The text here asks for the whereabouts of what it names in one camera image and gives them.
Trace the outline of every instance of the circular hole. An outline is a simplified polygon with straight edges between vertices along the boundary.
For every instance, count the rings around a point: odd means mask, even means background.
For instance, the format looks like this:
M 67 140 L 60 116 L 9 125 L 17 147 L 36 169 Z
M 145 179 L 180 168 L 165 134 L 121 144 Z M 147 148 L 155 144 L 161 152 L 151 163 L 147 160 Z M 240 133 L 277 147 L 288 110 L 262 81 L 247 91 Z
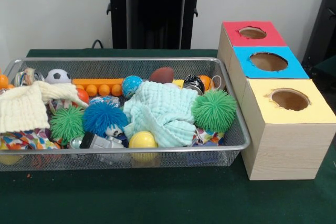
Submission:
M 309 100 L 304 94 L 292 89 L 277 90 L 271 99 L 286 110 L 300 111 L 309 105 Z
M 264 39 L 266 33 L 258 27 L 247 26 L 239 30 L 240 35 L 248 39 Z
M 266 71 L 284 70 L 288 65 L 283 57 L 270 52 L 258 52 L 252 55 L 250 60 L 258 68 Z

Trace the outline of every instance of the wire mesh basket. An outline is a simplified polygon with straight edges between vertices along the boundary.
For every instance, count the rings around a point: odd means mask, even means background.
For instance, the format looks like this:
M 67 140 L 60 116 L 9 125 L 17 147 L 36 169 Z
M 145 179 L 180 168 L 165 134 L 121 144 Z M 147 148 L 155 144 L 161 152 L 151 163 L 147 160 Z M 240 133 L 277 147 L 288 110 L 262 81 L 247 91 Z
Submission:
M 64 69 L 72 78 L 148 79 L 160 67 L 172 67 L 175 79 L 188 74 L 220 76 L 221 88 L 234 96 L 222 62 L 216 58 L 24 58 L 12 61 L 5 74 L 13 81 L 27 67 L 44 76 L 51 69 Z M 215 84 L 220 85 L 219 78 Z M 250 136 L 237 108 L 236 119 L 225 133 L 222 146 L 176 148 L 112 148 L 67 150 L 0 150 L 0 170 L 115 169 L 140 167 L 229 166 L 250 143 Z

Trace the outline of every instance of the white wall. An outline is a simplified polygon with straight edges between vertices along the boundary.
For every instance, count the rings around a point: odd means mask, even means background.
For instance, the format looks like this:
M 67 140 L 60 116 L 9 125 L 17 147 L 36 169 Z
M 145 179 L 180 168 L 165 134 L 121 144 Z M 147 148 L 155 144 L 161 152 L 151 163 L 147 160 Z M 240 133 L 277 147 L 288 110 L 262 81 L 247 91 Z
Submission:
M 111 47 L 110 0 L 0 0 L 0 67 L 30 48 Z M 271 20 L 302 58 L 321 0 L 198 0 L 192 48 L 217 48 L 222 20 Z

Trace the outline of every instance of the wooden box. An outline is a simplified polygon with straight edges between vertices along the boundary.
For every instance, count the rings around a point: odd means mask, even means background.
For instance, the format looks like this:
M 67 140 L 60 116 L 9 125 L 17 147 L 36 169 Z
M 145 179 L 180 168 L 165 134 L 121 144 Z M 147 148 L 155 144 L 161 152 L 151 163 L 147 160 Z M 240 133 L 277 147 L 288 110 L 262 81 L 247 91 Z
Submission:
M 250 180 L 314 179 L 336 117 L 312 80 L 249 79 L 241 104 L 251 144 Z
M 223 22 L 220 31 L 218 59 L 229 70 L 233 47 L 286 46 L 271 22 Z
M 309 78 L 289 47 L 233 47 L 228 73 L 239 105 L 247 78 Z

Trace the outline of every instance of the green table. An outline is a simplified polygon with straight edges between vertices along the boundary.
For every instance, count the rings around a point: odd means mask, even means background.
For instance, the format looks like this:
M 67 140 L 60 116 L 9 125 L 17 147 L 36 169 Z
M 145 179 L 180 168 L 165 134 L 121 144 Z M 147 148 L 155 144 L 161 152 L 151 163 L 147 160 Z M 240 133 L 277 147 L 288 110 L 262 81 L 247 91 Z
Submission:
M 28 54 L 60 55 L 216 57 L 216 51 Z M 251 182 L 241 156 L 231 167 L 1 173 L 0 210 L 3 223 L 334 223 L 335 179 L 333 147 L 315 180 Z

